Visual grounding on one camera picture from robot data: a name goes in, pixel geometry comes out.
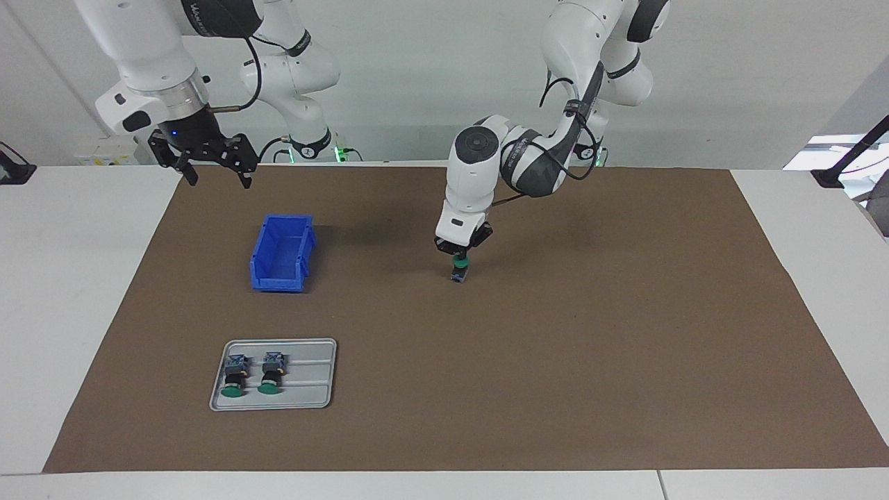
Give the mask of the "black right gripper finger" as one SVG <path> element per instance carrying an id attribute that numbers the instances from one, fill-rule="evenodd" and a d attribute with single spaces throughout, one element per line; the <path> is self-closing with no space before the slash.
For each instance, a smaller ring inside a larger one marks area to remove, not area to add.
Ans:
<path id="1" fill-rule="evenodd" d="M 196 186 L 198 173 L 190 162 L 190 153 L 175 154 L 162 132 L 152 132 L 147 138 L 147 144 L 160 167 L 176 171 L 187 181 L 188 185 Z"/>
<path id="2" fill-rule="evenodd" d="M 254 146 L 244 133 L 224 138 L 222 145 L 222 167 L 234 172 L 242 187 L 250 189 L 253 184 L 253 173 L 258 165 Z"/>

